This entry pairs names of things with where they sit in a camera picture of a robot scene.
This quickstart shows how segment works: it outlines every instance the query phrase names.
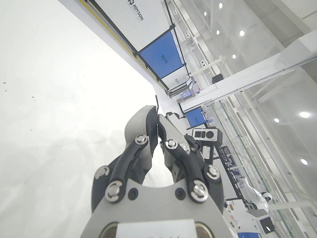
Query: yellow stripe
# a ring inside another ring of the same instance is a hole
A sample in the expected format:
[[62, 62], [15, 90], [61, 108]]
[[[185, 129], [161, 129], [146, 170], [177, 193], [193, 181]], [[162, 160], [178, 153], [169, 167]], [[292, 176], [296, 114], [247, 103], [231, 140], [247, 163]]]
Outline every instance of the yellow stripe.
[[[144, 68], [144, 70], [146, 70], [147, 73], [148, 73], [150, 76], [152, 76], [152, 78], [153, 78], [155, 81], [157, 81], [156, 78], [155, 78], [155, 76], [153, 76], [153, 75], [146, 69], [146, 67], [145, 67], [145, 66], [133, 55], [133, 53], [118, 39], [118, 37], [114, 35], [114, 33], [102, 22], [102, 20], [100, 20], [100, 19], [97, 17], [97, 15], [87, 6], [87, 4], [86, 4], [83, 0], [78, 0], [78, 1], [92, 14], [92, 16], [94, 16], [94, 17], [98, 20], [99, 23], [102, 24], [102, 26], [121, 44], [121, 46], [122, 46], [134, 59], [137, 60], [137, 62], [139, 63], [139, 65], [142, 66], [142, 67]], [[106, 19], [101, 15], [101, 13], [100, 13], [95, 7], [94, 7], [94, 9], [95, 9], [95, 10], [100, 14], [100, 16], [106, 21]], [[160, 84], [160, 83], [158, 83], [158, 82], [157, 82], [157, 84], [158, 84], [159, 86], [161, 86], [161, 87], [165, 90], [165, 88], [163, 87], [162, 84]]]

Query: display booth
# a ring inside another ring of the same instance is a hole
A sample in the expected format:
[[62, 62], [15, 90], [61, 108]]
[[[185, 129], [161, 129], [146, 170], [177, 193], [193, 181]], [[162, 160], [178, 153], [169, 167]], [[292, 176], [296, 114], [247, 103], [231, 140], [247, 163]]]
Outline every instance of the display booth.
[[166, 91], [169, 87], [162, 79], [176, 70], [185, 68], [189, 77], [166, 0], [89, 2], [124, 39], [134, 56], [144, 62]]
[[200, 107], [195, 108], [189, 112], [186, 112], [185, 116], [191, 128], [194, 128], [198, 125], [202, 125], [206, 122], [206, 119], [203, 116], [203, 113]]

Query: joyson logo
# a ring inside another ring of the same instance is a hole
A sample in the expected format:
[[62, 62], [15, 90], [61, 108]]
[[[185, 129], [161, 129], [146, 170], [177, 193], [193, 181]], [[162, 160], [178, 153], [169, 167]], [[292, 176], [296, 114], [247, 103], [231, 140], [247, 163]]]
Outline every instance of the joyson logo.
[[134, 12], [134, 14], [136, 15], [136, 17], [138, 18], [139, 21], [143, 21], [143, 16], [141, 14], [141, 12], [139, 11], [138, 7], [136, 6], [136, 4], [134, 3], [134, 0], [128, 0], [128, 4], [131, 5], [131, 10]]

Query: blue display panel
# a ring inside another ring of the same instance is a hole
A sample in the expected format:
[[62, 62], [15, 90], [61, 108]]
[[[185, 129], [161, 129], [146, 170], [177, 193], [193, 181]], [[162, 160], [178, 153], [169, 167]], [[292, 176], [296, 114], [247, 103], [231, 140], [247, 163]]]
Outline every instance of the blue display panel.
[[239, 238], [260, 238], [258, 233], [237, 233]]
[[183, 65], [171, 32], [152, 43], [140, 52], [140, 55], [160, 78]]
[[200, 107], [185, 113], [185, 116], [189, 122], [190, 127], [194, 127], [206, 122], [203, 114], [201, 113]]

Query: white machine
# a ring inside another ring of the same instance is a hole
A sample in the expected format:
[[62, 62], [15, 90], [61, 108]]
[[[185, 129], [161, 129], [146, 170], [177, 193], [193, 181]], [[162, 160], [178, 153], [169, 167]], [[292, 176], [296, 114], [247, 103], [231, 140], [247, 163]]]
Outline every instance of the white machine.
[[254, 189], [246, 177], [242, 177], [238, 183], [243, 197], [247, 200], [250, 210], [264, 209], [269, 211], [267, 202], [272, 200], [272, 195], [268, 192], [260, 193]]

